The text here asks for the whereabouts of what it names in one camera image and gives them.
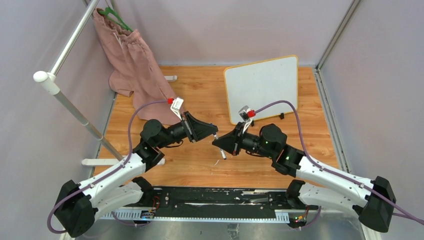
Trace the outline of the white whiteboard marker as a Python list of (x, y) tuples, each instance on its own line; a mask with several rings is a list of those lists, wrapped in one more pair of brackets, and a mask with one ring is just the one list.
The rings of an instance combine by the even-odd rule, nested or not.
[[(215, 138), (216, 140), (219, 138), (217, 134), (214, 134), (213, 136), (214, 136), (214, 138)], [(219, 149), (219, 151), (220, 151), (220, 154), (221, 154), (222, 158), (223, 158), (224, 160), (226, 160), (226, 159), (227, 159), (227, 156), (226, 156), (226, 154), (225, 154), (225, 151), (224, 151), (223, 149), (221, 149), (221, 148)]]

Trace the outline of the yellow framed whiteboard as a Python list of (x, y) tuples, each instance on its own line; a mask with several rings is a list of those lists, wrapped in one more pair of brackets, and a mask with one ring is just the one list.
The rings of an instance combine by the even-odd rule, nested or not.
[(285, 100), (299, 105), (298, 57), (283, 56), (228, 67), (223, 72), (229, 121), (242, 121), (239, 110), (253, 110)]

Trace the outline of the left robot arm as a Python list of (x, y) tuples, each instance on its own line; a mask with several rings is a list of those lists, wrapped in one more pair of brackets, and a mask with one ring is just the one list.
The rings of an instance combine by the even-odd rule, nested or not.
[(218, 132), (218, 127), (194, 118), (188, 111), (180, 122), (164, 127), (157, 119), (148, 120), (140, 142), (132, 152), (101, 174), (79, 183), (69, 180), (58, 194), (53, 214), (72, 238), (87, 232), (107, 212), (128, 204), (142, 207), (153, 201), (153, 193), (141, 174), (164, 157), (161, 148), (184, 139), (195, 143)]

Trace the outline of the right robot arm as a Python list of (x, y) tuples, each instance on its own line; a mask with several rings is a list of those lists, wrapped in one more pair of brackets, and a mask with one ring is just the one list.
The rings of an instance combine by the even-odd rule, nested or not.
[(310, 205), (330, 208), (357, 217), (374, 231), (389, 231), (396, 197), (386, 178), (360, 177), (319, 162), (287, 144), (287, 135), (275, 124), (263, 126), (259, 135), (254, 135), (240, 122), (212, 145), (233, 156), (246, 150), (271, 159), (278, 173), (294, 178), (285, 195), (292, 209)]

